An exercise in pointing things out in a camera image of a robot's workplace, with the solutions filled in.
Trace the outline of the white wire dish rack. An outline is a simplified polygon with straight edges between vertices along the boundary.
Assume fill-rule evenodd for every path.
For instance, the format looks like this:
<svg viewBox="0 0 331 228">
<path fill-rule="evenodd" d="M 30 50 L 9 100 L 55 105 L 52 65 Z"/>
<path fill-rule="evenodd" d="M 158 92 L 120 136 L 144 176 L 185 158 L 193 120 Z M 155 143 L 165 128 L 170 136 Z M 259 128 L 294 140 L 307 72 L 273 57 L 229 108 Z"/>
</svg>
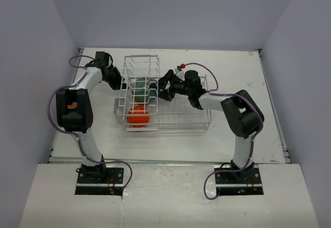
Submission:
<svg viewBox="0 0 331 228">
<path fill-rule="evenodd" d="M 131 93 L 131 84 L 135 78 L 152 77 L 158 81 L 166 73 L 165 69 L 160 68 L 158 55 L 126 55 L 124 57 L 121 74 L 127 87 L 121 89 L 118 98 L 115 99 L 114 116 L 126 131 L 182 132 L 183 130 L 205 131 L 209 128 L 212 122 L 211 111 L 193 108 L 186 96 L 175 95 L 172 101 L 157 97 L 151 104 L 135 103 Z M 137 105 L 145 107 L 150 115 L 149 123 L 143 128 L 134 128 L 127 122 L 129 110 Z"/>
</svg>

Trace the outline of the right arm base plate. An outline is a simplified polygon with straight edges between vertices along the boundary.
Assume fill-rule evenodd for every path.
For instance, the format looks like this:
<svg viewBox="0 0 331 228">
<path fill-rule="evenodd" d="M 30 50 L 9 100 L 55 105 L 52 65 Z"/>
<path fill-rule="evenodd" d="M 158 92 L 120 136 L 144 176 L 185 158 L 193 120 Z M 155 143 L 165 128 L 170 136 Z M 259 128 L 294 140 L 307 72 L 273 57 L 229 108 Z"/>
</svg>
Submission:
<svg viewBox="0 0 331 228">
<path fill-rule="evenodd" d="M 258 166 L 250 171 L 237 174 L 216 173 L 216 193 L 218 196 L 263 195 L 263 185 Z"/>
</svg>

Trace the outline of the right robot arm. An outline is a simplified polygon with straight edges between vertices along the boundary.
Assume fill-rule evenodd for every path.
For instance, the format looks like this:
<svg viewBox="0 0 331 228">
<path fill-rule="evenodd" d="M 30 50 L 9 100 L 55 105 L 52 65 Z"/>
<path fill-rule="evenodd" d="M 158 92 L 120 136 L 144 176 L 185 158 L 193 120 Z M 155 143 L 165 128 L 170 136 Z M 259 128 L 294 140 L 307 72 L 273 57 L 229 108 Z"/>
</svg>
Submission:
<svg viewBox="0 0 331 228">
<path fill-rule="evenodd" d="M 188 70 L 181 79 L 173 70 L 158 80 L 158 97 L 171 101 L 176 94 L 188 97 L 198 110 L 223 112 L 231 131 L 235 135 L 235 152 L 230 168 L 220 175 L 231 177 L 236 183 L 244 182 L 252 171 L 255 137 L 262 131 L 264 115 L 246 90 L 234 94 L 216 94 L 207 91 L 198 72 Z"/>
</svg>

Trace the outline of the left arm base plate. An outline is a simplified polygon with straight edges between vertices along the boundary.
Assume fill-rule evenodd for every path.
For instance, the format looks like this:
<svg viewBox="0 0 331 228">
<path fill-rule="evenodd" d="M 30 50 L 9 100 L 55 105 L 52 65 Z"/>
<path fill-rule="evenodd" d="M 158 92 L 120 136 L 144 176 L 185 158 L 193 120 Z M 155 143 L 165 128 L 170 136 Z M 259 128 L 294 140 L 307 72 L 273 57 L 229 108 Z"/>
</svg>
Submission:
<svg viewBox="0 0 331 228">
<path fill-rule="evenodd" d="M 75 195 L 123 196 L 124 168 L 81 165 L 76 172 Z"/>
</svg>

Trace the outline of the large orange bowl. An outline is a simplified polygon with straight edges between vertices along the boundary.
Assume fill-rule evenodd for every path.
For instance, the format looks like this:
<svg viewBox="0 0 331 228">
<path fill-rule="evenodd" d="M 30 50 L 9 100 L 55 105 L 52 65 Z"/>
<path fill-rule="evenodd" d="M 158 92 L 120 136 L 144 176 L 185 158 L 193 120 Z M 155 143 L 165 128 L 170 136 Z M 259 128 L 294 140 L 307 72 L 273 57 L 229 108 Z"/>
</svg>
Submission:
<svg viewBox="0 0 331 228">
<path fill-rule="evenodd" d="M 73 104 L 67 105 L 67 108 L 68 109 L 76 109 L 77 108 L 77 104 L 76 103 L 73 103 Z"/>
</svg>

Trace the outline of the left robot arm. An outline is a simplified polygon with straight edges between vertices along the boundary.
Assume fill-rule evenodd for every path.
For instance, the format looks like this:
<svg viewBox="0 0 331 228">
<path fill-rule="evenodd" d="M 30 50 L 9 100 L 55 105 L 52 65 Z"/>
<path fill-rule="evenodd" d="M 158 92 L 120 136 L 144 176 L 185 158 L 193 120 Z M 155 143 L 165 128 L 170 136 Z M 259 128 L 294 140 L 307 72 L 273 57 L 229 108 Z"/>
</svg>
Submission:
<svg viewBox="0 0 331 228">
<path fill-rule="evenodd" d="M 121 90 L 127 84 L 113 65 L 113 58 L 109 53 L 98 51 L 95 57 L 87 58 L 91 61 L 85 66 L 76 66 L 77 69 L 84 70 L 81 78 L 70 86 L 58 88 L 51 96 L 56 98 L 57 124 L 52 120 L 50 110 L 48 118 L 56 130 L 74 138 L 82 156 L 80 177 L 102 183 L 112 176 L 91 131 L 94 115 L 89 94 L 102 81 L 108 83 L 113 90 Z"/>
</svg>

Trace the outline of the large teal ceramic bowl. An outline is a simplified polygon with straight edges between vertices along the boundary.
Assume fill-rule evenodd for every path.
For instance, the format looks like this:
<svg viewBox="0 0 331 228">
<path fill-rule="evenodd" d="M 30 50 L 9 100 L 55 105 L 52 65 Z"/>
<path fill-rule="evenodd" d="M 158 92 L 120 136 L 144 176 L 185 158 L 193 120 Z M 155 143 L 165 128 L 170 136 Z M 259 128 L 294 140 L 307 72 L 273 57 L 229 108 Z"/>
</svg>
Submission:
<svg viewBox="0 0 331 228">
<path fill-rule="evenodd" d="M 158 97 L 158 81 L 152 77 L 135 78 L 131 84 L 132 97 L 137 104 L 151 104 Z"/>
</svg>

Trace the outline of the small orange bowl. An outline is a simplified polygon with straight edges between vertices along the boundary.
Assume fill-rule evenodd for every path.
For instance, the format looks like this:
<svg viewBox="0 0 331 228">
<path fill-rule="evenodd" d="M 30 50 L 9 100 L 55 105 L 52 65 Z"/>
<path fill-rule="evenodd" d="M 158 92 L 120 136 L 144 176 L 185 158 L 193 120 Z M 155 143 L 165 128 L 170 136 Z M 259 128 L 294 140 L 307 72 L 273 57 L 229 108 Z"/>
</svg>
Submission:
<svg viewBox="0 0 331 228">
<path fill-rule="evenodd" d="M 143 128 L 150 121 L 148 110 L 142 105 L 137 105 L 129 110 L 127 122 L 134 128 Z"/>
</svg>

